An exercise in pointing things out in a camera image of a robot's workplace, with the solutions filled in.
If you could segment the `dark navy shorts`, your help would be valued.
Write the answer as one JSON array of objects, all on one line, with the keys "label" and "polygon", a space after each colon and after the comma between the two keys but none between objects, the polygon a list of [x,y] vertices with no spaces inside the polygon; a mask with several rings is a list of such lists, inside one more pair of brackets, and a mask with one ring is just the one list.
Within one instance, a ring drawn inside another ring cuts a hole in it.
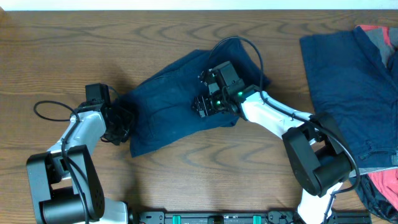
[{"label": "dark navy shorts", "polygon": [[247,85],[268,86],[270,80],[260,74],[242,43],[227,40],[214,51],[194,50],[148,78],[121,97],[137,113],[132,127],[132,157],[156,151],[195,132],[218,127],[233,127],[238,116],[217,113],[202,118],[193,110],[194,98],[208,93],[199,75],[230,61]]}]

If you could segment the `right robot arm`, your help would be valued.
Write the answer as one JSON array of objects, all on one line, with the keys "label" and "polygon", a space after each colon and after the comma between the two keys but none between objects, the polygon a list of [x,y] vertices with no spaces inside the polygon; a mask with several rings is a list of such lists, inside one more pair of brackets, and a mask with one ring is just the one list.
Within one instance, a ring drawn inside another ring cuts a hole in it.
[{"label": "right robot arm", "polygon": [[229,113],[256,123],[280,138],[290,166],[302,186],[295,221],[327,223],[343,182],[357,168],[336,121],[327,113],[311,114],[290,108],[257,85],[249,85],[231,62],[198,76],[208,93],[194,99],[200,117]]}]

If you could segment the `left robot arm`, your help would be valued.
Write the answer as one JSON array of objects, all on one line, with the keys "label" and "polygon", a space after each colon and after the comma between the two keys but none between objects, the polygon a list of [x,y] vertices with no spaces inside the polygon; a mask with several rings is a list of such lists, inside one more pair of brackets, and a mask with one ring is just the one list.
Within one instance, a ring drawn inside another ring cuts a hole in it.
[{"label": "left robot arm", "polygon": [[90,84],[86,100],[71,110],[68,128],[46,152],[26,162],[37,223],[133,223],[126,202],[104,196],[91,155],[99,141],[126,142],[135,115],[111,87]]}]

